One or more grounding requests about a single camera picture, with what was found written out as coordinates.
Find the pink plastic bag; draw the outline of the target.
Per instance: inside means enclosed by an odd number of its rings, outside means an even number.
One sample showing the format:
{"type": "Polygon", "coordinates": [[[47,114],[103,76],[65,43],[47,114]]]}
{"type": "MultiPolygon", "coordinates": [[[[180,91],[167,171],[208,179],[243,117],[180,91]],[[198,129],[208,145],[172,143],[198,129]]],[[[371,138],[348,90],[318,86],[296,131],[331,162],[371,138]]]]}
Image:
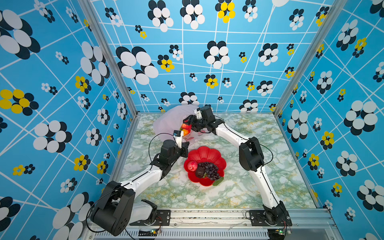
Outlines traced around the pink plastic bag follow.
{"type": "Polygon", "coordinates": [[[153,129],[155,135],[162,133],[158,138],[163,142],[165,140],[174,140],[174,138],[168,134],[173,134],[174,130],[179,130],[182,126],[183,120],[189,115],[194,115],[197,106],[194,105],[179,105],[176,106],[153,123],[153,129]]]}

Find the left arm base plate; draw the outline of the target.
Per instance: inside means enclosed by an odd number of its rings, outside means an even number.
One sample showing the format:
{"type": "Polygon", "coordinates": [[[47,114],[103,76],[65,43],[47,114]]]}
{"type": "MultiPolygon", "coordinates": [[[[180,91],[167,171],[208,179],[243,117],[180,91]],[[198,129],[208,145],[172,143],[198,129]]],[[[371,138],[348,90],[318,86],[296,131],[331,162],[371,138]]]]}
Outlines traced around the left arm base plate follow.
{"type": "Polygon", "coordinates": [[[157,210],[155,217],[150,217],[149,220],[139,220],[130,223],[130,226],[169,226],[171,220],[171,210],[157,210]]]}

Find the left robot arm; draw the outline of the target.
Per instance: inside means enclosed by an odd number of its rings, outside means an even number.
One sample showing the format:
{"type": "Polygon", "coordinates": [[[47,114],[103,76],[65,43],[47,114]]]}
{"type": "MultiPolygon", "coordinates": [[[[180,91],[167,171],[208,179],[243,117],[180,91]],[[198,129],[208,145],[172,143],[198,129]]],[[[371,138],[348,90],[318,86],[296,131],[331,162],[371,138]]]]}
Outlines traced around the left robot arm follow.
{"type": "Polygon", "coordinates": [[[189,142],[166,140],[161,151],[154,156],[150,166],[132,180],[111,181],[101,196],[87,212],[87,219],[113,236],[120,235],[126,227],[137,221],[155,222],[157,205],[135,199],[148,187],[162,180],[179,158],[187,158],[189,142]]]}

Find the red flower-shaped plate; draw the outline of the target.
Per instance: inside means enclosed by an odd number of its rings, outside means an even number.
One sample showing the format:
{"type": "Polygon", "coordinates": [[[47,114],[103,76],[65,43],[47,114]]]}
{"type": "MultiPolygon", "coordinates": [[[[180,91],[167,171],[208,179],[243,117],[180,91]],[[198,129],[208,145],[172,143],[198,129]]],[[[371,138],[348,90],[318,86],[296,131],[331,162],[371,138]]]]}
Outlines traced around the red flower-shaped plate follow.
{"type": "Polygon", "coordinates": [[[195,176],[195,172],[191,172],[187,168],[187,164],[190,161],[196,161],[199,163],[210,162],[215,164],[219,168],[219,174],[221,177],[225,176],[225,169],[227,167],[226,160],[222,157],[221,153],[216,149],[211,149],[208,147],[199,147],[197,150],[192,150],[186,161],[184,162],[184,169],[188,174],[188,178],[191,182],[200,184],[204,187],[210,187],[213,185],[214,181],[209,179],[199,179],[195,176]]]}

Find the yellow red mango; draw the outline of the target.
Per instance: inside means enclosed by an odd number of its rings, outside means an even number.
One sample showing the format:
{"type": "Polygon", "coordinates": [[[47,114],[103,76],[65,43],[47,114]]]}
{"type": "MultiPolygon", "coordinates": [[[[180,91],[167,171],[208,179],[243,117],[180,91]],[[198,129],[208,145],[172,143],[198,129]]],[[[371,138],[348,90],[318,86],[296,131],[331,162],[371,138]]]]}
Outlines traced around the yellow red mango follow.
{"type": "Polygon", "coordinates": [[[182,129],[182,132],[183,132],[183,136],[186,137],[187,135],[190,134],[190,130],[187,130],[187,129],[182,129]]]}

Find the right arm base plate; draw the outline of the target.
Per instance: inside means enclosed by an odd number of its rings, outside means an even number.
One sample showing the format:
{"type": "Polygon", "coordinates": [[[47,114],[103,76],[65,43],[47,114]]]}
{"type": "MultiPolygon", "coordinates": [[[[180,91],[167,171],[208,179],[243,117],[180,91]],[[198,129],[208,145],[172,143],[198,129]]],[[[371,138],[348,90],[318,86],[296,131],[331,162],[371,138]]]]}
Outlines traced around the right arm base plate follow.
{"type": "Polygon", "coordinates": [[[288,211],[285,213],[278,211],[277,213],[274,215],[274,212],[265,210],[249,210],[246,218],[251,221],[253,227],[291,227],[293,225],[288,211]]]}

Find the red strawberry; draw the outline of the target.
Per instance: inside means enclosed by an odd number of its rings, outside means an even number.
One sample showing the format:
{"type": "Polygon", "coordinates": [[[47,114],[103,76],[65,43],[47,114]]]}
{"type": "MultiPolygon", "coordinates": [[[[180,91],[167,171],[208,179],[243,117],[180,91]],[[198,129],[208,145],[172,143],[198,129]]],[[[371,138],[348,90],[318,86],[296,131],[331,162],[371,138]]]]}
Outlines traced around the red strawberry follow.
{"type": "Polygon", "coordinates": [[[188,125],[188,124],[186,124],[186,123],[183,123],[183,124],[181,125],[181,130],[188,130],[188,131],[190,131],[191,128],[192,128],[192,126],[191,126],[191,125],[188,125]]]}

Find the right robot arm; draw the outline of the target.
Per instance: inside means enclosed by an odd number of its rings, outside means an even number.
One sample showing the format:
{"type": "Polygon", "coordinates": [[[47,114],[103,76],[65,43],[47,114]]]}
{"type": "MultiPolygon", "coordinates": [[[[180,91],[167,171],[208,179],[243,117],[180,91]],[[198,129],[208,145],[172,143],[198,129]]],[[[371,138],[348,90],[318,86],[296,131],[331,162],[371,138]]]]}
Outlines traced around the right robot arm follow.
{"type": "Polygon", "coordinates": [[[267,176],[263,145],[256,137],[246,137],[232,128],[225,121],[213,114],[211,107],[204,106],[194,110],[194,114],[186,117],[183,123],[194,132],[207,129],[209,133],[219,136],[239,148],[239,163],[250,173],[261,194],[266,222],[276,226],[283,222],[292,226],[290,215],[280,200],[267,176]]]}

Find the pink red apple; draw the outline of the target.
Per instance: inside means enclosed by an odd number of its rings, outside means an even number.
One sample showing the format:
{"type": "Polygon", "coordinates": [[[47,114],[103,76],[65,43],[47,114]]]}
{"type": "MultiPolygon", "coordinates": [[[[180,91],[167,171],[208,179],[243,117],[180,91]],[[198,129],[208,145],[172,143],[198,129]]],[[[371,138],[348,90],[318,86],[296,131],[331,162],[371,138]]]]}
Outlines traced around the pink red apple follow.
{"type": "Polygon", "coordinates": [[[187,168],[191,172],[195,172],[198,169],[198,163],[196,161],[190,161],[187,164],[187,168]]]}

